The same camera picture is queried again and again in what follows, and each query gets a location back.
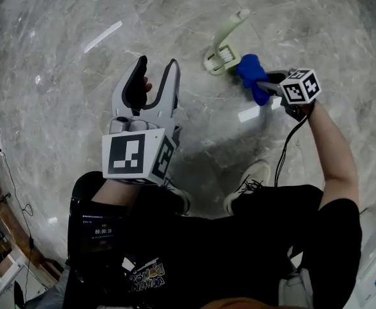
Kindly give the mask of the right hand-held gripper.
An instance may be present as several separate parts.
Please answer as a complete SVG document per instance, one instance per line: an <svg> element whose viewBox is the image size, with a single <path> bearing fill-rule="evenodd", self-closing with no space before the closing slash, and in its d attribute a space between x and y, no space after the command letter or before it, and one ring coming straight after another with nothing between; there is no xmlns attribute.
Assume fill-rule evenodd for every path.
<svg viewBox="0 0 376 309"><path fill-rule="evenodd" d="M322 92L313 69L299 68L292 72L269 71L267 77L269 82L256 81L255 96L257 98L283 97L281 105L286 113L298 122L306 116L301 106L311 104Z"/></svg>

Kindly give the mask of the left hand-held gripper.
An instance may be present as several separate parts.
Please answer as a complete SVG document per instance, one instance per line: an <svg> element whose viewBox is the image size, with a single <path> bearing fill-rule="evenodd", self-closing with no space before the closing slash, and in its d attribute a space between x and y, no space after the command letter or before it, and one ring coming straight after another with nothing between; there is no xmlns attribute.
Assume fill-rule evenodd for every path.
<svg viewBox="0 0 376 309"><path fill-rule="evenodd" d="M148 105L146 71L143 55L124 72L112 94L113 118L109 133L102 137L102 173L106 179L123 183L161 186L178 147L174 138L180 128L173 112L180 67L176 59L170 60L155 101Z"/></svg>

